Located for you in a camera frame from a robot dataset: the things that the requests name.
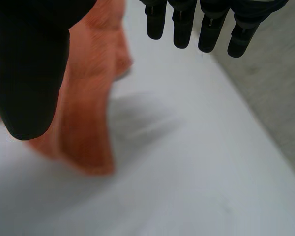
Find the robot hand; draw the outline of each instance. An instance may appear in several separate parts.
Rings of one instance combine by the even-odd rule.
[[[17,139],[46,132],[69,54],[68,29],[96,0],[0,0],[0,117]]]
[[[167,0],[140,0],[147,15],[147,34],[160,39],[165,24]],[[194,12],[198,0],[168,0],[174,8],[174,45],[186,48],[190,41]],[[282,8],[288,0],[200,0],[204,12],[198,47],[202,52],[211,52],[218,40],[225,18],[231,9],[236,25],[228,46],[231,57],[241,57],[258,26],[272,12]]]

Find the orange towel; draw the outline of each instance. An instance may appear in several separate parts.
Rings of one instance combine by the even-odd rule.
[[[123,12],[124,0],[98,0],[70,29],[70,55],[53,123],[44,135],[26,141],[89,175],[114,171],[106,108],[112,82],[131,65]]]

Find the black rubber finger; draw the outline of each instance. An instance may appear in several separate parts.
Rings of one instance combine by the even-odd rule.
[[[162,1],[156,6],[146,6],[147,34],[151,39],[158,40],[162,37],[165,25],[167,1]]]
[[[198,44],[198,47],[202,52],[210,53],[213,51],[220,36],[228,11],[229,8],[225,11],[222,17],[217,19],[204,15]]]
[[[196,5],[197,0],[194,0],[187,10],[174,9],[174,45],[177,48],[184,49],[189,45]]]
[[[0,117],[19,140],[37,138],[50,127],[69,54],[66,28],[95,4],[85,1],[85,8],[67,11],[74,4],[65,2],[67,18],[55,23],[57,17],[49,8],[0,0]],[[50,2],[61,10],[58,3]]]
[[[259,24],[251,29],[243,29],[236,23],[232,31],[232,38],[228,45],[228,55],[233,58],[239,58],[244,55],[258,27]]]
[[[198,48],[204,53],[213,51],[225,18],[230,9],[225,0],[200,0],[201,10],[204,12]]]

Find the white surface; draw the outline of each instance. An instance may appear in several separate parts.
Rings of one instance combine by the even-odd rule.
[[[143,10],[129,1],[135,64],[111,102],[118,173],[85,178],[0,126],[0,235],[295,236],[290,167],[214,60],[173,46],[170,15],[148,39]]]

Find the gray floor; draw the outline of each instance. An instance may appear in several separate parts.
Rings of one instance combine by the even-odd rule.
[[[295,0],[260,25],[240,59],[227,55],[234,23],[229,14],[213,54],[295,169]]]

